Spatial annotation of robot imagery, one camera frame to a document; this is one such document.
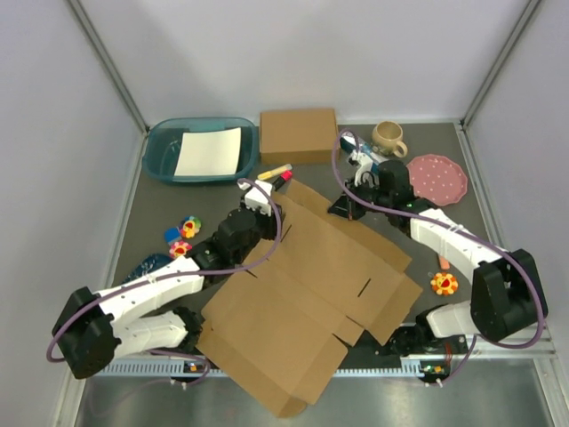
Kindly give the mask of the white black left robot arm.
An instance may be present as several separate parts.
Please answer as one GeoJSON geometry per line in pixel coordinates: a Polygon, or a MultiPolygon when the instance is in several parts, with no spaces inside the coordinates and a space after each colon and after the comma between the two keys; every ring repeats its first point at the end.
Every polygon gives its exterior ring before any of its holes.
{"type": "Polygon", "coordinates": [[[247,271],[248,255],[262,240],[280,238],[284,218],[283,208],[273,201],[255,206],[244,199],[209,238],[163,267],[99,292],[77,289],[52,329],[72,375],[86,379],[115,359],[146,351],[196,350],[202,321],[172,302],[247,271]]]}

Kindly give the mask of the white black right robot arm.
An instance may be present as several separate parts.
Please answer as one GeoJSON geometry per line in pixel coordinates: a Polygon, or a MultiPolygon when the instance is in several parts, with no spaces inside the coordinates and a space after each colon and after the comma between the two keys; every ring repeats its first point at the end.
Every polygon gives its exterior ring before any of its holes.
{"type": "Polygon", "coordinates": [[[355,157],[350,164],[355,174],[336,179],[342,193],[329,213],[349,220],[368,212],[385,214],[394,228],[448,260],[470,283],[467,301],[439,305],[417,317],[414,338],[422,350],[436,351],[455,335],[481,337],[512,350],[539,341],[548,307],[531,254],[485,241],[433,202],[415,196],[399,161],[378,164],[355,157]]]}

